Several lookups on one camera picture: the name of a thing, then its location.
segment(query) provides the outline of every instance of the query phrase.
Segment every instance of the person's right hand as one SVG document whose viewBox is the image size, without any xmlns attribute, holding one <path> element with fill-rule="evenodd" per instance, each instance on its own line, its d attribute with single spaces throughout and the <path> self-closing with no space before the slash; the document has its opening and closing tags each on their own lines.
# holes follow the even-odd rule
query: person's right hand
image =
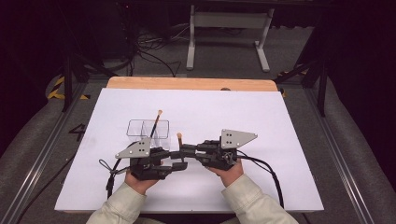
<svg viewBox="0 0 396 224">
<path fill-rule="evenodd" d="M 207 169 L 220 176 L 221 181 L 226 188 L 244 173 L 241 159 L 237 159 L 236 164 L 228 171 L 223 171 L 212 167 L 207 167 Z"/>
</svg>

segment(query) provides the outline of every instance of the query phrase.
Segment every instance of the white table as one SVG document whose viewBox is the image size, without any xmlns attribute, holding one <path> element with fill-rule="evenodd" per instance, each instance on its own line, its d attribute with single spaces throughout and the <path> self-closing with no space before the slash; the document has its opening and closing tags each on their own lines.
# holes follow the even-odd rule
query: white table
<svg viewBox="0 0 396 224">
<path fill-rule="evenodd" d="M 130 143 L 126 135 L 130 119 L 161 119 L 170 122 L 171 150 L 177 150 L 178 132 L 183 143 L 218 140 L 221 129 L 257 133 L 258 138 L 239 148 L 249 156 L 268 162 L 276 172 L 287 211 L 318 211 L 323 205 L 278 91 L 189 91 L 102 89 L 78 154 L 73 161 L 55 210 L 93 211 L 106 200 L 108 170 L 115 154 Z M 220 191 L 219 178 L 200 162 L 187 159 L 185 171 L 174 172 L 148 190 L 142 213 L 230 213 Z M 119 168 L 128 166 L 121 161 Z M 245 172 L 262 190 L 278 200 L 274 181 L 250 161 Z M 124 176 L 116 177 L 115 188 Z"/>
</svg>

